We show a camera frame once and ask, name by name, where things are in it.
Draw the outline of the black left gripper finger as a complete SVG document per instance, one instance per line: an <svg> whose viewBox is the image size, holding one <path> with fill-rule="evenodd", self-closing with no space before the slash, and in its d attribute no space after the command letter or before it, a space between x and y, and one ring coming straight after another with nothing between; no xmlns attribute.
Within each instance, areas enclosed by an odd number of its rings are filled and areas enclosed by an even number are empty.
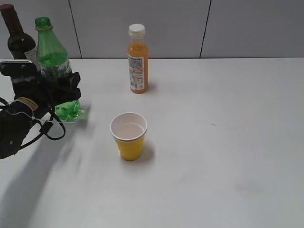
<svg viewBox="0 0 304 228"><path fill-rule="evenodd" d="M72 73L68 77L63 77L58 80L53 90L53 98L56 105L66 102L77 101L81 97L78 84L80 82L80 74Z"/></svg>

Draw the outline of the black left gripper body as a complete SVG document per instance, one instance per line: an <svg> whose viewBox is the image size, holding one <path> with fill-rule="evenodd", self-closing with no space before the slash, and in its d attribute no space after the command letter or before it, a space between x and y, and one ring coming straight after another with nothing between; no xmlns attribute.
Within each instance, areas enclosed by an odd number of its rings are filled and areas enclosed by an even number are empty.
<svg viewBox="0 0 304 228"><path fill-rule="evenodd" d="M62 103L62 90L39 76L12 78L14 102L24 107L15 109L30 118L40 119Z"/></svg>

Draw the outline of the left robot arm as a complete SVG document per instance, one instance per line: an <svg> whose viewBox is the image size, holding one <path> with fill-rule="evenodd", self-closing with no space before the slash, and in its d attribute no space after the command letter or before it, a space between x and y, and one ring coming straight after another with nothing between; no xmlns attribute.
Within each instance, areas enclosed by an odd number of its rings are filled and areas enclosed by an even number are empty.
<svg viewBox="0 0 304 228"><path fill-rule="evenodd" d="M73 73L60 84L46 81L40 73L9 74L15 99L0 107L0 157L5 159L36 142L57 121L64 124L55 113L57 105L81 97L78 84L80 74Z"/></svg>

